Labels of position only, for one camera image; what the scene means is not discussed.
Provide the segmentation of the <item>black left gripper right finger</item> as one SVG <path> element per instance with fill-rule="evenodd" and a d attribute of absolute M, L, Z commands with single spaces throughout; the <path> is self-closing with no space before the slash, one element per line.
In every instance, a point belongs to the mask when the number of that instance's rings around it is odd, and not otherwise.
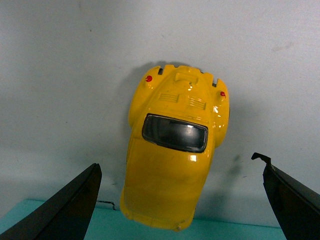
<path fill-rule="evenodd" d="M 253 153 L 251 159 L 266 163 L 263 186 L 275 217 L 288 240 L 320 238 L 320 195 L 271 163 L 271 158 Z"/>

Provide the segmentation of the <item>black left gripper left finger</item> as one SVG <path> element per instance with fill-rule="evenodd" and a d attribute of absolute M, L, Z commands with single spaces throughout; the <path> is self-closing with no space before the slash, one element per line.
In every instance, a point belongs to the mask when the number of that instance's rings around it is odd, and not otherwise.
<path fill-rule="evenodd" d="M 2 240 L 83 240 L 101 185 L 94 163 L 28 216 L 0 235 Z"/>

